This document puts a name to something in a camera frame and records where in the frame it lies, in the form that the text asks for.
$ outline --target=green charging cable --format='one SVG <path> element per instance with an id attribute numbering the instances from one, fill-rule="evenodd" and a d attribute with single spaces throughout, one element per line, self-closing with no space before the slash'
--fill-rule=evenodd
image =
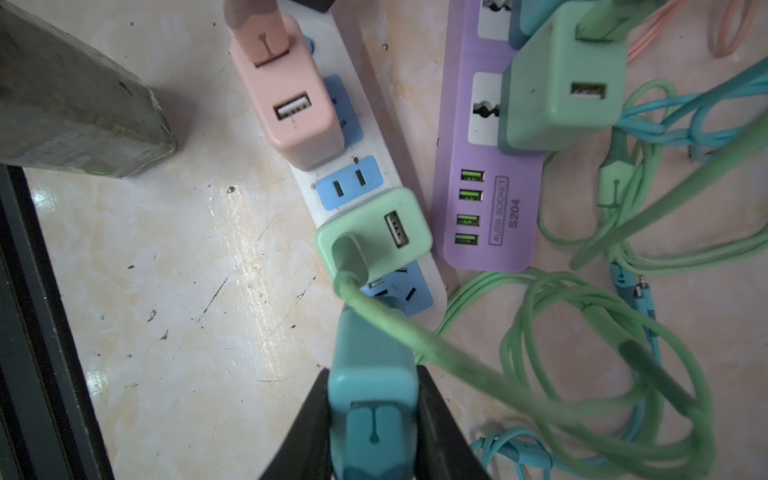
<path id="1" fill-rule="evenodd" d="M 661 88 L 668 97 L 675 95 L 674 86 L 669 81 L 654 80 L 637 89 L 624 107 L 634 106 L 642 95 L 653 88 Z M 667 109 L 666 116 L 670 113 L 671 109 Z M 750 257 L 768 248 L 768 225 L 751 237 L 692 255 L 668 259 L 652 259 L 638 255 L 630 245 L 629 237 L 681 207 L 741 161 L 765 147 L 767 135 L 768 110 L 749 124 L 732 143 L 719 149 L 711 161 L 655 204 L 641 211 L 664 147 L 637 141 L 632 154 L 629 155 L 627 134 L 614 129 L 611 150 L 600 169 L 598 206 L 601 208 L 601 224 L 598 229 L 589 238 L 563 239 L 547 228 L 540 211 L 539 230 L 552 243 L 580 249 L 571 259 L 570 267 L 573 270 L 579 270 L 601 253 L 604 253 L 609 261 L 615 261 L 624 269 L 640 275 L 683 273 Z M 544 175 L 556 157 L 557 152 L 545 161 Z"/>
<path id="2" fill-rule="evenodd" d="M 348 258 L 356 258 L 354 252 Z M 357 263 L 348 261 L 347 265 Z M 713 406 L 707 380 L 693 353 L 668 328 L 631 309 L 618 296 L 604 291 L 573 273 L 544 273 L 529 268 L 518 275 L 482 273 L 464 285 L 451 298 L 449 308 L 436 333 L 415 324 L 398 310 L 360 292 L 360 270 L 352 266 L 339 271 L 334 279 L 336 292 L 362 318 L 396 338 L 414 351 L 417 358 L 431 360 L 446 372 L 490 395 L 519 412 L 531 416 L 552 451 L 573 472 L 585 478 L 616 478 L 631 473 L 643 478 L 702 478 L 715 456 Z M 503 374 L 474 360 L 445 342 L 440 336 L 470 304 L 499 286 L 521 284 L 528 287 L 512 328 L 505 335 L 500 355 Z M 629 392 L 613 399 L 564 402 L 544 370 L 535 345 L 533 325 L 550 306 L 565 301 L 581 311 L 587 323 L 640 375 Z M 667 341 L 678 355 L 694 385 L 695 398 L 680 387 L 650 354 L 643 327 L 652 329 Z M 523 347 L 545 396 L 535 394 L 528 381 Z M 655 445 L 661 424 L 664 399 L 693 428 L 688 437 L 669 445 Z M 646 419 L 633 442 L 592 431 L 583 425 L 598 415 L 624 411 L 638 401 L 647 403 Z M 580 439 L 607 463 L 594 465 L 569 454 L 555 433 L 559 429 Z M 658 462 L 674 462 L 662 468 Z"/>

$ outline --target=teal usb charger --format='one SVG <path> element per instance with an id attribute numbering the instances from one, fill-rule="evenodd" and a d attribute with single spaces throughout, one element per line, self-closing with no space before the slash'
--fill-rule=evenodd
<path id="1" fill-rule="evenodd" d="M 621 116 L 627 39 L 576 39 L 595 2 L 561 5 L 502 77 L 498 146 L 506 154 L 556 151 L 615 124 Z"/>

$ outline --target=power strip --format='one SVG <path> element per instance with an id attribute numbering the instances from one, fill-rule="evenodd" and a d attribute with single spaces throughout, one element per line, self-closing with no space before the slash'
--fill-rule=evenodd
<path id="1" fill-rule="evenodd" d="M 346 150 L 340 157 L 308 172 L 291 167 L 319 227 L 402 182 L 333 16 L 289 0 L 278 3 L 283 13 L 299 22 L 344 133 Z M 436 327 L 445 314 L 445 284 L 429 253 L 363 291 L 397 296 L 411 318 L 427 328 Z"/>
<path id="2" fill-rule="evenodd" d="M 467 270 L 531 264 L 544 157 L 498 148 L 511 10 L 502 0 L 451 0 L 432 195 L 435 252 Z"/>

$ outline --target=mint green usb charger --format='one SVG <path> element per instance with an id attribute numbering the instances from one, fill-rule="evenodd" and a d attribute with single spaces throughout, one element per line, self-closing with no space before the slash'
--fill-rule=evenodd
<path id="1" fill-rule="evenodd" d="M 561 5 L 507 67 L 498 130 L 506 154 L 560 150 L 619 121 L 627 39 L 576 38 L 599 4 Z"/>
<path id="2" fill-rule="evenodd" d="M 432 233 L 416 195 L 397 187 L 322 225 L 315 246 L 334 285 L 340 270 L 366 285 L 426 255 Z"/>

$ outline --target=pink usb charger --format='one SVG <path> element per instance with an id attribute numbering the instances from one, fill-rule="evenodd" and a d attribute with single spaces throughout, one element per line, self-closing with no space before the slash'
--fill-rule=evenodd
<path id="1" fill-rule="evenodd" d="M 260 15 L 272 18 L 241 21 L 239 26 L 230 23 L 235 32 L 230 46 L 232 59 L 267 140 L 294 167 L 312 170 L 344 152 L 344 135 L 336 110 L 298 22 L 282 15 L 289 44 L 288 52 L 278 55 L 279 50 L 265 47 L 270 45 L 271 38 L 280 38 L 280 30 L 274 29 L 274 16 L 280 13 L 275 10 L 252 14 Z M 248 43 L 244 47 L 240 41 L 254 45 Z M 258 59 L 265 55 L 270 59 L 257 67 Z"/>

